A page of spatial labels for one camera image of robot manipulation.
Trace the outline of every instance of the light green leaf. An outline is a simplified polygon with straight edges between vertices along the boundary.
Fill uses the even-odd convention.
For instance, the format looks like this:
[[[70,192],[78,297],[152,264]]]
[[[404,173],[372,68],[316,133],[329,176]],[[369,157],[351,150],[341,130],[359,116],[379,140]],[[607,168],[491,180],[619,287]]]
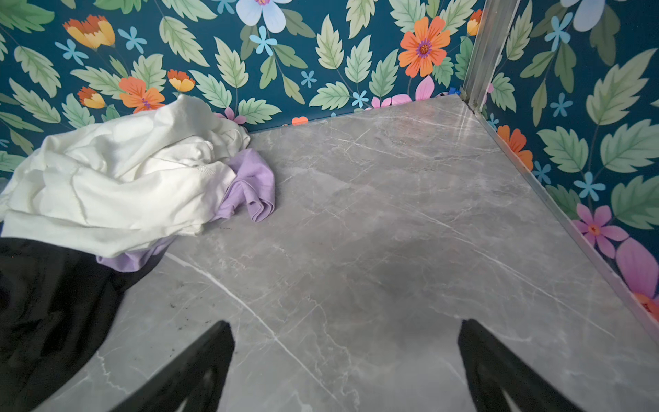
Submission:
[[[127,15],[132,11],[133,7],[135,7],[135,11],[140,11],[142,8],[142,0],[96,0],[94,5],[103,10],[121,9],[121,12]]]
[[[231,92],[224,87],[224,83],[219,82],[212,75],[205,75],[196,70],[190,70],[190,74],[197,81],[197,89],[203,93],[208,103],[215,107],[224,109],[231,104]]]
[[[517,112],[517,102],[513,95],[515,87],[510,84],[510,78],[504,77],[503,73],[499,73],[492,81],[492,86],[494,87],[494,91],[491,96],[494,104],[502,110],[510,107],[510,110]]]
[[[292,81],[290,78],[281,75],[284,79],[284,92],[286,96],[293,98],[296,102],[300,104],[305,104],[304,97],[300,94],[300,86],[296,82]]]
[[[213,20],[217,15],[213,13],[208,6],[203,4],[201,0],[160,0],[168,8],[174,8],[176,14],[181,17],[187,17],[193,22],[197,18],[206,20]]]
[[[606,5],[600,21],[590,31],[590,46],[597,47],[597,53],[607,66],[616,62],[616,38],[620,31],[620,19],[616,12]]]
[[[57,88],[62,87],[62,84],[59,82],[59,73],[53,69],[53,63],[46,56],[20,45],[14,50],[14,58],[23,71],[30,74],[33,82],[39,83],[48,96],[55,97]]]
[[[217,52],[217,68],[222,73],[222,78],[231,87],[243,87],[249,79],[249,74],[245,73],[245,63],[235,50],[229,49],[229,46],[222,40],[215,38]]]
[[[202,46],[194,39],[194,34],[186,30],[188,26],[180,20],[165,16],[160,20],[160,38],[169,44],[174,54],[180,55],[185,61],[194,61],[200,66],[210,66],[204,56],[200,53]]]
[[[261,64],[261,81],[259,88],[265,89],[271,81],[277,78],[277,62],[274,56],[268,57],[263,64]]]
[[[474,44],[468,37],[460,37],[460,53],[455,55],[455,77],[464,80],[469,68],[469,60],[474,50]]]
[[[53,21],[55,13],[39,6],[28,4],[28,0],[3,0],[0,4],[0,24],[32,33],[43,32],[42,24]]]
[[[316,33],[311,30],[311,27],[307,26],[302,21],[302,15],[300,13],[288,9],[282,9],[281,11],[283,11],[284,16],[286,16],[286,30],[288,30],[290,34],[294,36],[299,34],[302,37],[310,39],[316,37]]]
[[[341,109],[350,100],[350,93],[345,84],[336,82],[327,83],[325,87],[317,90],[318,94],[311,99],[309,106],[321,106],[321,109]]]
[[[247,57],[250,57],[254,49],[256,49],[257,44],[249,38],[251,35],[258,37],[258,27],[245,25],[241,29],[241,40],[243,41],[241,46],[241,60],[247,60]]]
[[[32,125],[23,119],[21,119],[19,116],[16,116],[15,114],[12,113],[7,113],[5,111],[0,111],[0,120],[4,121],[6,124],[15,127],[19,130],[25,129],[33,132],[43,132],[40,128],[38,128],[35,125]]]
[[[350,52],[350,56],[345,60],[345,75],[351,81],[359,83],[368,77],[368,72],[371,65],[371,56],[373,52],[370,51],[370,37],[364,37],[359,46],[353,46],[353,49]]]
[[[14,171],[18,165],[26,158],[17,154],[8,154],[6,151],[0,152],[0,170]]]
[[[114,57],[110,56],[110,65],[112,65],[112,68],[119,73],[119,76],[121,77],[128,77],[128,72],[126,71],[126,68],[121,64],[121,62]]]
[[[554,57],[554,52],[551,50],[541,51],[540,53],[533,56],[533,62],[530,65],[526,66],[522,73],[519,74],[521,78],[526,77],[540,77],[544,73],[545,69],[549,65],[549,62],[552,61]]]
[[[575,88],[575,74],[572,71],[574,66],[577,65],[577,55],[567,43],[561,42],[561,47],[558,49],[558,56],[556,56],[556,64],[554,65],[554,74],[561,78],[561,84],[566,92],[572,93]]]
[[[89,83],[89,87],[92,89],[111,96],[113,99],[119,99],[119,95],[125,93],[119,88],[119,81],[121,80],[119,76],[110,74],[105,69],[86,66],[85,70],[75,69],[71,71],[71,74]]]
[[[391,17],[403,33],[414,32],[414,23],[426,15],[426,3],[421,0],[389,0],[389,4],[393,7]]]
[[[474,7],[478,0],[451,0],[446,6],[446,9],[440,13],[440,18],[446,22],[444,30],[448,30],[451,35],[457,32],[457,29],[462,27],[467,22],[469,16],[474,11]]]
[[[659,176],[645,182],[636,176],[627,187],[619,183],[611,192],[611,208],[621,222],[637,229],[659,225]]]
[[[67,102],[62,103],[62,108],[64,109],[64,116],[69,120],[69,124],[76,129],[91,125],[96,121],[94,116],[89,114],[89,109],[83,107],[73,96],[73,93],[68,94]]]
[[[386,96],[393,89],[398,68],[398,49],[396,49],[383,61],[378,61],[375,70],[371,73],[371,81],[368,82],[370,91],[381,98]]]
[[[348,0],[345,8],[348,13],[345,21],[350,22],[349,39],[354,38],[359,31],[368,26],[370,17],[375,15],[375,2],[377,0]]]
[[[158,92],[163,91],[163,84],[167,82],[165,79],[167,71],[162,68],[162,54],[152,54],[147,58],[141,55],[137,61],[132,62],[132,67],[130,75],[144,80],[147,90],[154,87]]]
[[[107,106],[107,108],[105,109],[105,114],[101,115],[101,119],[103,121],[110,121],[110,120],[118,119],[120,117],[121,116],[119,115],[119,112],[117,111],[117,109],[115,109],[115,105],[113,104]]]
[[[544,13],[544,18],[533,30],[531,30],[531,37],[536,38],[553,32],[554,28],[552,28],[552,17],[556,16],[558,21],[563,21],[563,16],[565,16],[566,13],[567,9],[563,7],[560,2],[551,6]]]
[[[442,83],[444,87],[451,84],[451,76],[453,76],[453,63],[450,57],[444,57],[441,65],[435,66],[432,69],[432,76],[437,80],[437,83]]]
[[[320,34],[316,35],[318,47],[316,53],[318,62],[326,69],[338,69],[343,63],[343,42],[339,39],[339,31],[334,31],[330,15],[325,16]]]
[[[543,129],[538,136],[547,145],[544,151],[551,156],[550,160],[558,164],[558,168],[566,173],[576,173],[583,169],[588,160],[588,144],[586,139],[579,140],[577,132],[570,133],[562,127],[556,131]]]
[[[545,80],[542,81],[540,87],[538,87],[538,90],[533,95],[531,107],[533,108],[533,125],[537,126],[540,123],[542,110],[547,107],[547,84]]]
[[[428,13],[428,17],[432,20],[433,18],[437,17],[437,12],[440,9],[440,3],[442,0],[428,0],[428,6],[426,7],[426,13]]]
[[[277,44],[272,46],[272,48],[275,49],[275,53],[277,53],[279,60],[286,67],[293,66],[297,67],[298,69],[307,68],[304,60],[295,55],[295,50],[292,47],[283,44]]]
[[[641,75],[656,50],[641,52],[622,67],[613,66],[603,82],[602,79],[597,80],[594,95],[586,99],[586,111],[595,124],[610,125],[629,113],[625,109],[636,103],[639,97],[634,95],[648,82]]]
[[[515,25],[510,30],[510,36],[505,43],[505,55],[508,60],[520,60],[524,54],[524,48],[529,44],[529,35],[533,30],[531,14],[533,13],[533,2],[529,0],[521,16],[517,16]]]
[[[600,146],[602,165],[618,173],[633,173],[635,167],[649,166],[659,158],[659,125],[641,120],[629,129],[624,124],[612,136],[607,134]]]
[[[570,189],[568,192],[567,189],[558,185],[558,187],[545,186],[549,195],[554,199],[554,202],[558,205],[563,213],[567,215],[568,218],[572,220],[579,220],[580,217],[577,214],[577,205],[581,203],[579,195],[574,190]]]
[[[10,98],[8,95],[4,93],[0,93],[0,102],[2,103],[7,103],[7,104],[13,104],[18,106],[20,103],[16,101],[14,98]]]
[[[272,120],[272,116],[281,113],[281,110],[272,104],[266,103],[265,100],[255,100],[251,98],[247,101],[241,100],[238,103],[238,114],[247,118],[247,123],[256,125]]]
[[[9,129],[9,136],[11,136],[11,141],[23,149],[25,154],[30,155],[34,151],[34,145],[26,138],[14,131],[14,129]]]
[[[59,112],[53,109],[45,99],[41,99],[33,90],[27,91],[23,86],[9,79],[9,86],[14,90],[14,99],[20,102],[20,106],[32,113],[32,115],[46,123],[59,123],[62,118]]]
[[[0,61],[5,61],[5,55],[8,53],[5,42],[5,37],[0,33]]]

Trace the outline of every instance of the crumpled white fabric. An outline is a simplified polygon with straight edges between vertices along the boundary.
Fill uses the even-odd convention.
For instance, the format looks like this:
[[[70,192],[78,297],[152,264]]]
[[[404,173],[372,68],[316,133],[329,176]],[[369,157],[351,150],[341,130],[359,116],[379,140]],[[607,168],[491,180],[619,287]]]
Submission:
[[[196,235],[236,177],[224,162],[248,143],[188,96],[48,136],[0,194],[1,236],[114,257]]]

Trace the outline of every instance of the orange flower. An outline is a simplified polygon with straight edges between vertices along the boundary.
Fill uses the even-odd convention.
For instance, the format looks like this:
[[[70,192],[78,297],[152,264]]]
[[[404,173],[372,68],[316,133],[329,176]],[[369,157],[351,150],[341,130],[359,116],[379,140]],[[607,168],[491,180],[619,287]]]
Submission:
[[[169,83],[174,86],[174,89],[180,91],[181,93],[189,92],[194,88],[196,82],[186,74],[186,72],[177,72],[176,70],[170,70],[167,73],[169,78]]]
[[[71,19],[67,23],[64,23],[64,29],[78,43],[90,49],[96,50],[101,44],[112,47],[115,45],[115,32],[103,16],[89,15],[87,20],[83,20],[82,22]]]
[[[515,129],[513,131],[513,136],[511,136],[510,128],[508,126],[499,126],[499,129],[496,132],[513,150],[513,153],[522,160],[524,166],[526,166],[528,170],[533,170],[533,153],[531,153],[530,150],[522,150],[527,144],[526,136],[524,136],[519,129]]]
[[[478,9],[471,15],[469,22],[467,23],[467,33],[470,36],[475,36],[478,34],[478,29],[480,28],[480,18],[483,17],[483,10]]]
[[[135,77],[122,78],[119,81],[119,88],[126,92],[120,94],[119,98],[126,107],[135,107],[133,113],[155,110],[164,106],[160,102],[165,101],[165,96],[160,94],[155,87],[147,90],[144,80]]]
[[[446,57],[446,51],[441,47],[451,42],[449,32],[442,32],[445,25],[444,20],[435,17],[428,27],[428,17],[424,17],[414,24],[414,33],[405,33],[401,47],[406,51],[398,56],[401,67],[409,65],[405,74],[416,77],[420,70],[421,77],[425,77],[432,73],[433,64],[441,65]]]
[[[652,317],[659,322],[659,305],[654,301],[650,300],[649,297],[642,295],[640,293],[634,293],[634,297],[639,301],[641,306],[647,310],[647,312],[652,315]]]
[[[293,124],[293,126],[299,126],[299,125],[303,125],[305,123],[309,123],[309,119],[307,119],[304,116],[294,117],[293,120],[291,121],[291,123]]]
[[[102,109],[105,107],[103,96],[89,87],[83,87],[82,90],[78,92],[78,98],[80,99],[80,103],[90,109]]]

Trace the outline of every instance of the small blue flower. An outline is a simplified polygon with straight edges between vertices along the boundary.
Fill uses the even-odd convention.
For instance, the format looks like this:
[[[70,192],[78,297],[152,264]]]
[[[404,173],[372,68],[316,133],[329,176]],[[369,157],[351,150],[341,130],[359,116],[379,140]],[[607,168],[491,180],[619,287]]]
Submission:
[[[63,56],[66,60],[71,60],[71,57],[73,57],[76,63],[78,63],[80,66],[84,66],[84,63],[82,60],[80,60],[81,58],[89,59],[89,56],[87,56],[85,53],[76,51],[76,44],[71,39],[67,39],[67,45],[63,45],[60,42],[55,42],[55,45],[58,48],[66,51]]]
[[[222,14],[224,13],[224,9],[227,9],[230,15],[236,14],[236,12],[233,10],[233,7],[231,6],[231,3],[235,3],[236,0],[211,0],[211,1],[219,1],[219,4],[217,5],[217,13]]]
[[[306,73],[306,71],[302,71],[302,77],[304,77],[304,80],[302,80],[302,85],[306,83],[307,86],[311,89],[311,84],[317,82],[317,80],[314,78],[314,71],[310,71],[309,74]]]
[[[258,28],[258,33],[261,35],[261,37],[256,37],[254,34],[249,36],[249,39],[252,40],[254,43],[258,44],[258,47],[256,48],[256,54],[261,54],[263,53],[263,49],[266,50],[266,53],[269,56],[272,56],[272,49],[270,48],[271,45],[277,45],[277,39],[266,39],[266,27],[261,26]]]
[[[494,118],[494,113],[490,113],[490,120],[488,120],[488,124],[492,126],[494,130],[496,130],[496,125],[499,124],[499,119]]]
[[[357,92],[353,92],[353,97],[355,98],[355,101],[353,102],[353,106],[359,104],[360,109],[364,107],[364,103],[368,102],[368,98],[364,97],[365,95],[366,95],[366,90],[364,90],[361,95],[357,94]]]
[[[533,175],[538,178],[540,183],[544,180],[548,185],[552,184],[552,180],[547,176],[547,173],[549,173],[552,170],[551,165],[545,165],[544,167],[540,166],[540,162],[537,160],[533,162],[533,164],[536,166],[537,170],[532,171]]]
[[[570,41],[570,33],[564,32],[563,29],[566,28],[568,24],[570,24],[572,21],[572,16],[572,12],[567,13],[565,17],[563,17],[563,22],[560,24],[558,22],[558,17],[552,17],[552,28],[554,31],[544,37],[545,42],[550,42],[552,39],[554,39],[552,44],[552,51],[556,51],[560,41],[563,41],[563,43],[568,43]]]
[[[130,27],[130,35],[122,29],[117,30],[117,32],[124,39],[128,39],[128,41],[126,42],[126,49],[132,50],[135,47],[141,54],[144,54],[144,49],[142,49],[140,43],[146,44],[146,40],[143,38],[136,37],[137,29],[135,27],[132,26]]]
[[[558,113],[561,113],[561,116],[566,117],[567,112],[565,109],[567,107],[572,106],[572,100],[568,100],[567,102],[565,100],[565,93],[561,93],[558,95],[558,103],[552,103],[549,105],[552,109],[556,109],[554,111],[554,117],[558,116]]]
[[[592,173],[587,171],[586,174],[584,175],[585,182],[582,182],[580,180],[575,180],[575,186],[583,189],[581,193],[579,193],[580,198],[584,198],[590,194],[590,197],[597,202],[600,200],[600,196],[597,194],[595,191],[603,191],[606,189],[606,186],[604,183],[595,183],[594,185],[592,184]]]

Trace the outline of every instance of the floral wallpaper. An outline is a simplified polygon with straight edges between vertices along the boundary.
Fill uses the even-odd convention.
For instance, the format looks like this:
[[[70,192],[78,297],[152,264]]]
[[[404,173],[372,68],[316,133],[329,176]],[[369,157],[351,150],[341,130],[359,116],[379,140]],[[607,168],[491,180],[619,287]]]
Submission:
[[[456,93],[483,4],[0,0],[0,175],[180,93],[249,131]]]
[[[659,32],[639,31],[656,15],[521,0],[482,114],[659,320]]]

